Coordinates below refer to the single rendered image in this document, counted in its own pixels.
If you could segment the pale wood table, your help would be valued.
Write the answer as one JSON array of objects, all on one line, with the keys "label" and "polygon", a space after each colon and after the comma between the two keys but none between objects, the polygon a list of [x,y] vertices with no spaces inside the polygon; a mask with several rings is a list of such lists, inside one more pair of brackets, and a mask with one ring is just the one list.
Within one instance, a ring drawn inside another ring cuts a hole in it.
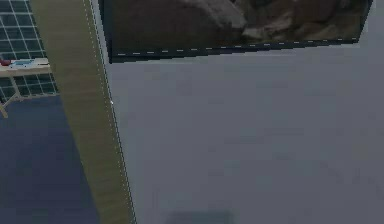
[{"label": "pale wood table", "polygon": [[33,64],[28,67],[9,67],[0,65],[0,78],[9,78],[11,86],[15,93],[4,103],[0,102],[0,113],[4,118],[8,117],[8,113],[5,108],[14,101],[23,101],[25,97],[21,95],[19,88],[16,85],[15,77],[37,74],[50,74],[51,68],[47,58],[33,59]]}]

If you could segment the light blue flat object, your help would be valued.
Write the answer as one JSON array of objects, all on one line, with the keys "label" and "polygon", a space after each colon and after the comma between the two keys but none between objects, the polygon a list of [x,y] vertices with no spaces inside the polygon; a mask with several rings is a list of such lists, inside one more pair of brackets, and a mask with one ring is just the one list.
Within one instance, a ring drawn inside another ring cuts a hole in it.
[{"label": "light blue flat object", "polygon": [[28,59],[28,60],[12,60],[11,64],[9,67],[28,67],[30,64],[33,64],[34,60],[33,59]]}]

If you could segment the dark framed rock picture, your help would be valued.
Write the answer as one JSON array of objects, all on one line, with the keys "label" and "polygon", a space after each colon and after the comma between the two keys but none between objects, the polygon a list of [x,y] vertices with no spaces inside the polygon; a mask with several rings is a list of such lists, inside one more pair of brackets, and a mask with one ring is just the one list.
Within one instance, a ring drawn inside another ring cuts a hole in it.
[{"label": "dark framed rock picture", "polygon": [[359,41],[373,0],[98,0],[110,63]]}]

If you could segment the olive wood door frame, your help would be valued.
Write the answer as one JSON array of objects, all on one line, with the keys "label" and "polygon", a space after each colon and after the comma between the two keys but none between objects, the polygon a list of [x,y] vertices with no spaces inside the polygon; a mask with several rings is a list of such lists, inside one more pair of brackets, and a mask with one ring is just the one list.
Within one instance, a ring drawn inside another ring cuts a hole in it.
[{"label": "olive wood door frame", "polygon": [[92,0],[31,0],[100,224],[137,224]]}]

